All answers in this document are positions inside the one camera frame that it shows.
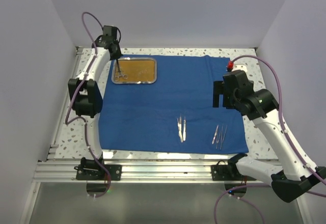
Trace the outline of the steel ring-handled scissors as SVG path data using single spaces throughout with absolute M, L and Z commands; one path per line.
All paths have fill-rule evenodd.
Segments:
M 119 82 L 121 78 L 122 79 L 128 79 L 128 75 L 124 74 L 122 72 L 119 60 L 116 60 L 116 71 L 115 71 L 115 74 L 114 74 L 114 81 Z

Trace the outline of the blue surgical cloth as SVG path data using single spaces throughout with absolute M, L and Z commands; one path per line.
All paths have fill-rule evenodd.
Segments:
M 213 82 L 226 73 L 227 58 L 155 56 L 153 84 L 106 84 L 99 116 L 104 150 L 197 154 L 248 152 L 241 114 L 212 107 Z M 177 119 L 186 118 L 186 141 L 180 142 Z M 217 124 L 227 132 L 220 150 L 212 145 Z

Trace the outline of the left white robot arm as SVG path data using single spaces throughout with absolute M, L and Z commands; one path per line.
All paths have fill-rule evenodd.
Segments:
M 68 81 L 70 105 L 66 125 L 80 119 L 84 122 L 84 139 L 91 159 L 82 158 L 77 170 L 78 180 L 111 181 L 109 166 L 104 164 L 99 142 L 98 121 L 103 107 L 103 98 L 98 86 L 100 75 L 111 60 L 122 56 L 121 32 L 116 26 L 105 25 L 102 34 L 92 43 L 90 58 L 76 78 Z

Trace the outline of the long steel scalpel handle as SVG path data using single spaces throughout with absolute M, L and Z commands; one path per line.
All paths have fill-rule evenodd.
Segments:
M 186 118 L 183 118 L 183 126 L 182 126 L 182 139 L 183 142 L 186 141 Z

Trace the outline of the steel forceps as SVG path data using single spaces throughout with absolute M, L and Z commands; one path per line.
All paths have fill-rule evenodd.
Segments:
M 180 138 L 180 142 L 182 143 L 183 142 L 183 135 L 182 135 L 182 118 L 179 117 L 177 119 L 177 126 L 178 126 L 178 135 L 179 135 L 179 138 Z

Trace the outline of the steel instrument tray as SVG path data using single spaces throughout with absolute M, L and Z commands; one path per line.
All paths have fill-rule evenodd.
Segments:
M 118 59 L 121 70 L 128 75 L 128 79 L 114 81 L 116 61 L 113 63 L 112 82 L 116 85 L 123 84 L 153 84 L 157 80 L 157 61 L 153 58 L 121 58 Z

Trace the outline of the thin steel tweezers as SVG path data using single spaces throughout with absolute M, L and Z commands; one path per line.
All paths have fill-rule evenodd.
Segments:
M 216 149 L 218 148 L 218 145 L 219 145 L 219 142 L 220 142 L 220 139 L 222 136 L 222 132 L 223 132 L 223 130 L 220 130 L 220 132 L 218 133 L 218 136 L 216 138 Z
M 221 135 L 220 135 L 220 150 L 223 148 L 223 143 L 225 140 L 226 132 L 227 132 L 227 125 L 225 125 L 225 126 L 222 125 Z

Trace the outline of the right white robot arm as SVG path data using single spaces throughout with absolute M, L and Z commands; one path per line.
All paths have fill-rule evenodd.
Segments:
M 267 89 L 254 91 L 254 83 L 245 71 L 231 71 L 221 81 L 214 81 L 213 107 L 218 107 L 220 96 L 223 96 L 223 107 L 247 116 L 261 131 L 280 166 L 239 153 L 228 159 L 227 164 L 211 166 L 213 180 L 247 176 L 271 186 L 281 200 L 290 203 L 325 179 L 325 167 L 317 166 L 299 145 L 279 115 L 280 106 L 273 94 Z

